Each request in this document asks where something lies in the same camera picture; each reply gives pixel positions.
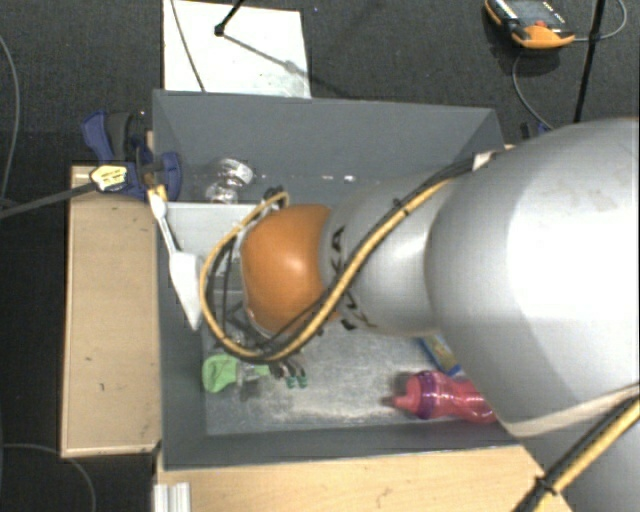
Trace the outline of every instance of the white paper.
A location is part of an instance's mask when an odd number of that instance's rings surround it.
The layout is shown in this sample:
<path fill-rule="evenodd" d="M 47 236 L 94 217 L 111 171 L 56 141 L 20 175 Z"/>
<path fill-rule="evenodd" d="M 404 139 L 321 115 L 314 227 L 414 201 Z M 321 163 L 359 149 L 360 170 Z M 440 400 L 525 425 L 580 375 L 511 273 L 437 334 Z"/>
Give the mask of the white paper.
<path fill-rule="evenodd" d="M 311 97 L 299 12 L 241 7 L 217 37 L 214 27 L 230 5 L 175 0 L 175 7 L 206 92 Z M 170 0 L 164 0 L 164 87 L 201 90 Z"/>

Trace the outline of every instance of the orange device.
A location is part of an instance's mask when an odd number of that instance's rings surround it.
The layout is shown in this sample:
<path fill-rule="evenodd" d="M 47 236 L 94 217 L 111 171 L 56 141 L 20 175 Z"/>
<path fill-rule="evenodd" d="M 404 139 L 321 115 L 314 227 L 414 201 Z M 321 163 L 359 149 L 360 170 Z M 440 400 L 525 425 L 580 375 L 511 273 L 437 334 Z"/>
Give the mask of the orange device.
<path fill-rule="evenodd" d="M 560 48 L 576 37 L 548 1 L 485 0 L 484 7 L 497 26 L 530 50 Z"/>

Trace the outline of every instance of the pink bottle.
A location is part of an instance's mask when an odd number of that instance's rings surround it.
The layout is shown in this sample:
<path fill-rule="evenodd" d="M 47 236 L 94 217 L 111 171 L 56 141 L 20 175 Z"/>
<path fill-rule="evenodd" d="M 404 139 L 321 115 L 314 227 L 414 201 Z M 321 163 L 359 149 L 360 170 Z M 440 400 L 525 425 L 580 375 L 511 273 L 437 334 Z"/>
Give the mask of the pink bottle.
<path fill-rule="evenodd" d="M 444 373 L 424 371 L 409 377 L 405 396 L 393 405 L 423 420 L 458 416 L 474 423 L 492 423 L 496 415 L 470 380 L 454 380 Z"/>

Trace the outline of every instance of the black stand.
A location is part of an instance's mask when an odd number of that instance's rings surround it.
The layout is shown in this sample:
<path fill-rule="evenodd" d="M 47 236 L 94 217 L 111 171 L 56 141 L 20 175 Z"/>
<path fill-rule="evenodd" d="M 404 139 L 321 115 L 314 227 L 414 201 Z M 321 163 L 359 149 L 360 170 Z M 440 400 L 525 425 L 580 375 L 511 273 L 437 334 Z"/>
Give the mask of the black stand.
<path fill-rule="evenodd" d="M 234 4 L 234 6 L 231 8 L 231 10 L 229 11 L 229 14 L 227 14 L 225 19 L 223 19 L 219 24 L 216 25 L 216 27 L 213 29 L 213 33 L 216 36 L 218 37 L 224 36 L 224 28 L 227 26 L 227 23 L 229 23 L 231 18 L 233 18 L 233 15 L 238 11 L 238 9 L 240 9 L 240 6 L 244 3 L 244 1 L 245 0 L 238 0 Z"/>
<path fill-rule="evenodd" d="M 587 85 L 589 85 L 589 75 L 591 74 L 591 63 L 593 62 L 593 54 L 596 51 L 596 43 L 600 41 L 600 24 L 602 22 L 602 14 L 604 12 L 605 3 L 606 0 L 598 0 L 595 11 L 593 13 L 591 32 L 589 32 L 589 49 L 587 50 L 587 58 L 584 63 L 582 82 L 580 83 L 580 93 L 578 94 L 578 102 L 576 103 L 576 113 L 573 116 L 574 123 L 579 123 L 582 118 L 582 106 L 584 105 L 584 97 L 587 94 Z"/>

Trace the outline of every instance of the blue clamp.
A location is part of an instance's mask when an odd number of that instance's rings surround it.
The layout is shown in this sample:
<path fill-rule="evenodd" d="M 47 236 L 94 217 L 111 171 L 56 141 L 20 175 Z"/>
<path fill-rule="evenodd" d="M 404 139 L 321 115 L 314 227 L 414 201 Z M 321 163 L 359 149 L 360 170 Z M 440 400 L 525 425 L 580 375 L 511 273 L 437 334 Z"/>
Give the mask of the blue clamp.
<path fill-rule="evenodd" d="M 170 201 L 176 201 L 182 186 L 182 169 L 178 155 L 166 152 L 161 162 L 154 162 L 153 153 L 139 134 L 131 131 L 132 116 L 127 113 L 107 114 L 98 110 L 80 125 L 85 144 L 98 157 L 100 165 L 118 162 L 127 168 L 128 184 L 119 190 L 140 201 L 147 200 L 147 189 L 165 185 Z"/>

